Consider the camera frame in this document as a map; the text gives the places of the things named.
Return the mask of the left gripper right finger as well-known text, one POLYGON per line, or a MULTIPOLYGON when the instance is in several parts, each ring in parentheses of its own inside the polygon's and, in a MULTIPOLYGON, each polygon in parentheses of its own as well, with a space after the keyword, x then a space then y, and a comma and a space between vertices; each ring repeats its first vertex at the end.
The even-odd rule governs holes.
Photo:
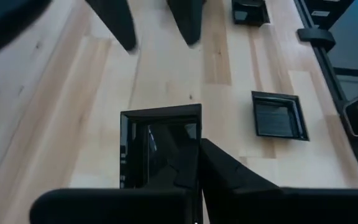
POLYGON ((208 139, 201 141, 201 188, 211 223, 358 224, 358 189, 279 187, 208 139))

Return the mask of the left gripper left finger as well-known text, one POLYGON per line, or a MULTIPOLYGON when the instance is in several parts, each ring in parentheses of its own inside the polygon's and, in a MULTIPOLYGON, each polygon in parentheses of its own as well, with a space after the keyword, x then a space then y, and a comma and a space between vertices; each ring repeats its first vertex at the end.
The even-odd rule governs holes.
POLYGON ((196 223, 200 187, 199 142, 136 189, 55 189, 29 210, 31 223, 196 223))

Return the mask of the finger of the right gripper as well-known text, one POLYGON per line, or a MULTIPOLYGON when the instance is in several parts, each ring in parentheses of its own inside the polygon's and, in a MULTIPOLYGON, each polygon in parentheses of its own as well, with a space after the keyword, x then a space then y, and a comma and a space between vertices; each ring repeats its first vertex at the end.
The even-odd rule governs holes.
POLYGON ((86 0, 125 50, 136 49, 134 20, 126 0, 86 0))
POLYGON ((205 0, 167 0, 180 34, 187 45, 195 45, 201 36, 205 0))

